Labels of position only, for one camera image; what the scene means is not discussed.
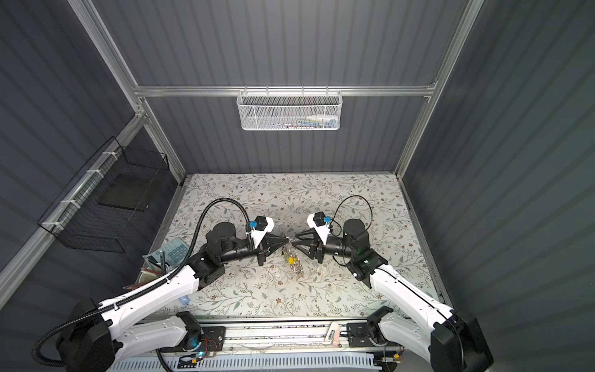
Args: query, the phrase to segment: leaf pattern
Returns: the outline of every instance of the leaf pattern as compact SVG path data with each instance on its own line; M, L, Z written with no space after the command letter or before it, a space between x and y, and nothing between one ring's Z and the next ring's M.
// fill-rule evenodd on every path
M391 174L195 174L166 241L179 237L190 244L204 206L222 196L242 203L251 218L273 218L274 234L293 236L308 228L308 214L324 211L332 216L338 204L354 194L366 197L373 208L374 220L368 230L372 247L409 281L436 298L411 218ZM368 205L359 198L346 201L336 217L341 224L349 218L359 218L366 226L370 222ZM222 221L233 223L237 236L245 237L241 212L233 205L218 204L200 226L195 251L206 242L205 234ZM382 305L395 308L386 297L356 282L349 270L330 256L323 264L304 255L300 260L304 276L299 279L283 261L280 249L262 267L254 258L231 262L222 277L189 295L188 306L175 300L157 313L186 310L203 317L368 316Z

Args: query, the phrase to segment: blue object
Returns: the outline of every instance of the blue object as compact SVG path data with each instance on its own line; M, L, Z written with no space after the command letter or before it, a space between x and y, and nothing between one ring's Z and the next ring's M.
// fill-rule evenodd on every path
M190 304L190 299L188 298L188 296L182 296L182 297L180 297L178 299L180 300L180 302L184 306L188 306Z

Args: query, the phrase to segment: black corrugated cable conduit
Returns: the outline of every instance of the black corrugated cable conduit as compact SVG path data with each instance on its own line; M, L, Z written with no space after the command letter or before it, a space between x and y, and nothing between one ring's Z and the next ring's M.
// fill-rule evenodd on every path
M229 203L233 203L236 206L238 206L240 208L240 210L242 211L242 214L244 215L244 219L246 220L246 233L249 233L251 231L250 229L250 219L248 218L248 213L246 212L246 210L244 209L244 207L237 202L234 199L230 199L230 198L218 198L213 200L212 202L210 202L205 209L202 211L201 213L201 217L199 218L198 222L196 223L196 228L194 229L194 235L192 236L192 242L190 243L190 249L188 249L188 252L186 252L186 256L184 257L184 261L182 261L182 263L176 267L176 269L174 271L172 271L167 277L173 278L176 275L178 275L178 273L180 272L180 270L182 270L182 268L186 265L186 263L188 262L188 259L190 258L190 256L192 255L192 251L194 250L194 246L196 245L196 239L198 238L198 232L200 230L200 227L202 225L202 222L205 218L206 212L215 204L221 203L221 202L229 202ZM254 242L252 241L252 239L250 239L248 237L248 239L246 239L246 243L248 244L248 247L253 250L254 247ZM49 332L47 332L45 335L43 335L33 346L33 349L31 350L31 355L33 357L33 360L35 360L36 362L38 362L39 364L42 365L47 365L49 367L64 367L64 362L61 360L55 360L55 359L50 359L47 357L44 357L41 354L41 347L42 345L52 336L57 335L58 333L62 332L63 330L65 330L66 328L73 326L83 320L87 320L93 317L97 317L100 316L101 314L103 314L104 312L110 311L112 309L114 309L114 305L116 305L117 307L121 307L122 305L137 299L138 297L141 297L147 293L149 293L150 291L154 290L157 287L162 286L163 284L165 284L167 282L167 279L164 278L163 280L160 280L158 282L156 282L155 284L145 288L144 290L141 290L138 293L135 293L134 295L124 298L118 302L116 302L115 304L111 304L102 308L99 308L97 310L91 311L86 313L85 315L81 315L78 318L75 318L71 321L68 321L66 323L60 324L58 327L50 330Z

